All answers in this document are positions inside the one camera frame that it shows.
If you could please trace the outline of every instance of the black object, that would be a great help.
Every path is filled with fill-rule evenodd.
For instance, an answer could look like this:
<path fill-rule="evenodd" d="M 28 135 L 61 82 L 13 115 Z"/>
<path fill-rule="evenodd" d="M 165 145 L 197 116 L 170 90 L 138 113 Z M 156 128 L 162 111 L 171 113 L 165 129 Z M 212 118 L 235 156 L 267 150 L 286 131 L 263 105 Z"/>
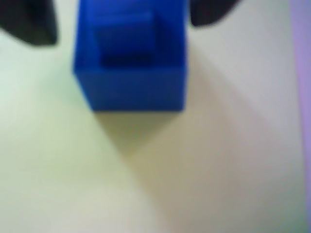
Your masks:
<path fill-rule="evenodd" d="M 191 23 L 195 27 L 214 24 L 225 17 L 238 1 L 190 0 Z M 56 44 L 53 0 L 0 0 L 0 27 L 31 45 Z"/>
<path fill-rule="evenodd" d="M 52 0 L 0 0 L 0 27 L 35 46 L 57 42 Z"/>
<path fill-rule="evenodd" d="M 190 16 L 193 26 L 205 26 L 223 19 L 239 0 L 191 0 Z"/>

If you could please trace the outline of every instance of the purple object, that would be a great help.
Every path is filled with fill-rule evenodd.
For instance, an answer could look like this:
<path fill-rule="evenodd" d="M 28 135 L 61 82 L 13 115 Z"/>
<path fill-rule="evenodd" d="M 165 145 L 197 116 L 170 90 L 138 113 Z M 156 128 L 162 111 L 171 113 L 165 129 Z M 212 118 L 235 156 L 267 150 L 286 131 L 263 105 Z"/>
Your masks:
<path fill-rule="evenodd" d="M 311 1 L 290 0 L 302 133 L 305 153 L 305 174 L 309 231 L 311 230 Z"/>

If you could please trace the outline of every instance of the white table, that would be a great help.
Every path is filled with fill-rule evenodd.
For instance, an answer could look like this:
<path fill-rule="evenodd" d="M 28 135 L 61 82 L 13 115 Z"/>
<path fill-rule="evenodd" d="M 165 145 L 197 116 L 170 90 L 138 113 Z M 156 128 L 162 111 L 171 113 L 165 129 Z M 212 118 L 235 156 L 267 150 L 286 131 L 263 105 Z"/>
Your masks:
<path fill-rule="evenodd" d="M 182 114 L 101 114 L 61 43 L 0 36 L 1 233 L 304 233 L 303 153 L 289 5 L 244 0 L 189 29 Z"/>

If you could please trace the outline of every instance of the blue plastic box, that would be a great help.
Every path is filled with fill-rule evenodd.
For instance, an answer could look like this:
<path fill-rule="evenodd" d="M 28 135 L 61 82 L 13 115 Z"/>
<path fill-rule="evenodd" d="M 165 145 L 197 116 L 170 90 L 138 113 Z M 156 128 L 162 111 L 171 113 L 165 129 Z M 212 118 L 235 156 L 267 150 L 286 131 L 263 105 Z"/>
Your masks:
<path fill-rule="evenodd" d="M 80 0 L 74 72 L 94 111 L 181 111 L 185 0 Z"/>

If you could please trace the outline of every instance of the blue box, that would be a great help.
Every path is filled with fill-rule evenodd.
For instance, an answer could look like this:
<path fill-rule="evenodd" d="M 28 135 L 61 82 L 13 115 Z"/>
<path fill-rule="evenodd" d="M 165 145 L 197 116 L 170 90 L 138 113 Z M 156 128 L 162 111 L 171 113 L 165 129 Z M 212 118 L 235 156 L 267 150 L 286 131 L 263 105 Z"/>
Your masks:
<path fill-rule="evenodd" d="M 185 0 L 80 0 L 74 72 L 94 111 L 181 111 Z"/>

